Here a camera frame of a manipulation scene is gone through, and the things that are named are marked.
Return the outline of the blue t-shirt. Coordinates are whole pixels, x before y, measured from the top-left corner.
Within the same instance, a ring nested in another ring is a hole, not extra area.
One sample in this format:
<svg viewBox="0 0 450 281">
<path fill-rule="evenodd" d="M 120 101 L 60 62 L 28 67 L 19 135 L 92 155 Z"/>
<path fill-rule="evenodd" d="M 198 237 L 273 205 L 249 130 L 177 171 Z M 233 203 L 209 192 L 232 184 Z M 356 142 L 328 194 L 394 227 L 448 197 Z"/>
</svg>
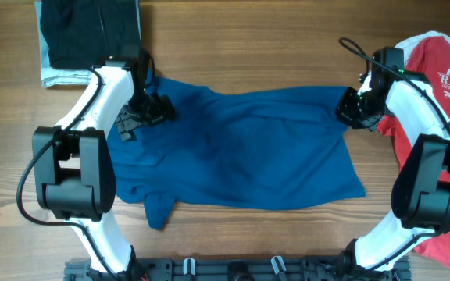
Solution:
<svg viewBox="0 0 450 281">
<path fill-rule="evenodd" d="M 107 142 L 117 196 L 161 230 L 177 202 L 291 210 L 363 197 L 335 109 L 343 87 L 221 94 L 159 77 L 177 117 Z"/>
</svg>

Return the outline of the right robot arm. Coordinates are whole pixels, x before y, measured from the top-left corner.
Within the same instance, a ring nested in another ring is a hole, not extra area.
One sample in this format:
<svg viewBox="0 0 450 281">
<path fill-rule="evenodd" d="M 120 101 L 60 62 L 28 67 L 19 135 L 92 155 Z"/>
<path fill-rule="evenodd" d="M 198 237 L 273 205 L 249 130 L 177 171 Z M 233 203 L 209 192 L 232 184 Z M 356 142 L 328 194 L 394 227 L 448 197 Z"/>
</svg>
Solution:
<svg viewBox="0 0 450 281">
<path fill-rule="evenodd" d="M 386 47 L 368 56 L 353 41 L 343 37 L 340 42 L 365 60 L 366 73 L 359 78 L 360 90 L 345 90 L 338 120 L 372 130 L 385 116 L 394 116 L 412 145 L 392 188 L 390 212 L 354 239 L 337 265 L 341 279 L 383 280 L 415 246 L 450 232 L 450 119 L 427 77 L 405 69 L 403 50 Z"/>
</svg>

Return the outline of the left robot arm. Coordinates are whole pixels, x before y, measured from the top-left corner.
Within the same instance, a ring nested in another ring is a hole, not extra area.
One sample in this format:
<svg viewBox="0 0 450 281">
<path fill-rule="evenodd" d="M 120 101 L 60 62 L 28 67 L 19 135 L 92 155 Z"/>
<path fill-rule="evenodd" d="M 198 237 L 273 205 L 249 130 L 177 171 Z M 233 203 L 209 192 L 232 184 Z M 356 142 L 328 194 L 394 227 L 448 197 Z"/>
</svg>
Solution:
<svg viewBox="0 0 450 281">
<path fill-rule="evenodd" d="M 55 126 L 34 131 L 33 158 L 17 185 L 17 208 L 28 221 L 44 224 L 23 206 L 23 187 L 33 173 L 39 206 L 55 216 L 52 226 L 72 228 L 89 254 L 81 273 L 76 265 L 66 266 L 66 280 L 146 280 L 113 214 L 116 180 L 107 138 L 116 129 L 122 140 L 133 141 L 135 129 L 174 120 L 175 108 L 167 96 L 147 93 L 155 63 L 144 48 L 136 56 L 78 66 L 92 74 L 91 82 Z"/>
</svg>

